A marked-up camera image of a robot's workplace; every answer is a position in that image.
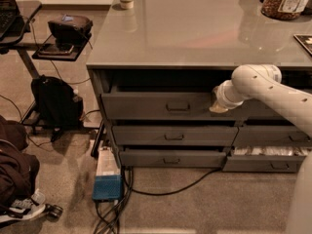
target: glass jar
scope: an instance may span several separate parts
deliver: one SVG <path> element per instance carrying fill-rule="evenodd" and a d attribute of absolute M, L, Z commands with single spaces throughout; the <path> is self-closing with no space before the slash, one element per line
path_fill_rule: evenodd
<path fill-rule="evenodd" d="M 309 0 L 264 0 L 262 13 L 276 20 L 295 20 Z"/>

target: white label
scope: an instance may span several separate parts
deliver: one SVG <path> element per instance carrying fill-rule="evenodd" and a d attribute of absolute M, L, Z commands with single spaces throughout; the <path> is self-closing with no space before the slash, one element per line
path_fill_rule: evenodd
<path fill-rule="evenodd" d="M 300 13 L 303 12 L 309 0 L 283 0 L 278 12 Z"/>

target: gray drawer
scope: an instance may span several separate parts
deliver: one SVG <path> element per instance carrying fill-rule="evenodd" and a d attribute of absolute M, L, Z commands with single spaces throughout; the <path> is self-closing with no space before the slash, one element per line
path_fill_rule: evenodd
<path fill-rule="evenodd" d="M 224 126 L 115 126 L 118 145 L 231 145 L 237 128 Z"/>
<path fill-rule="evenodd" d="M 212 113 L 212 94 L 205 92 L 119 92 L 101 96 L 111 120 L 244 120 L 253 117 L 280 117 L 258 100 L 248 100 L 226 113 Z"/>
<path fill-rule="evenodd" d="M 213 150 L 129 149 L 119 152 L 122 166 L 221 168 L 225 152 Z"/>
<path fill-rule="evenodd" d="M 239 130 L 234 146 L 289 145 L 311 146 L 312 141 L 295 126 L 247 126 Z"/>
<path fill-rule="evenodd" d="M 228 156 L 224 172 L 296 173 L 305 156 Z"/>

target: person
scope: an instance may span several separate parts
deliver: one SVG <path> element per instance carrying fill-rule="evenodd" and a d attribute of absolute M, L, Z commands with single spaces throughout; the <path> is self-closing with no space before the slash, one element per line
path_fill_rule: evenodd
<path fill-rule="evenodd" d="M 0 115 L 0 214 L 11 213 L 12 208 L 31 209 L 45 201 L 35 184 L 39 160 L 23 152 L 26 137 L 21 123 Z"/>

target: sneaker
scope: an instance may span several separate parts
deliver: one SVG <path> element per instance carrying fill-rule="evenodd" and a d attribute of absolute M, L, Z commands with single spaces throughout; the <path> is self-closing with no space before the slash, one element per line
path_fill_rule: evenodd
<path fill-rule="evenodd" d="M 18 209 L 31 209 L 36 202 L 38 205 L 43 204 L 46 201 L 46 197 L 43 193 L 36 190 L 34 194 L 32 194 L 31 199 L 26 198 L 24 200 L 16 199 L 11 208 L 18 208 Z"/>

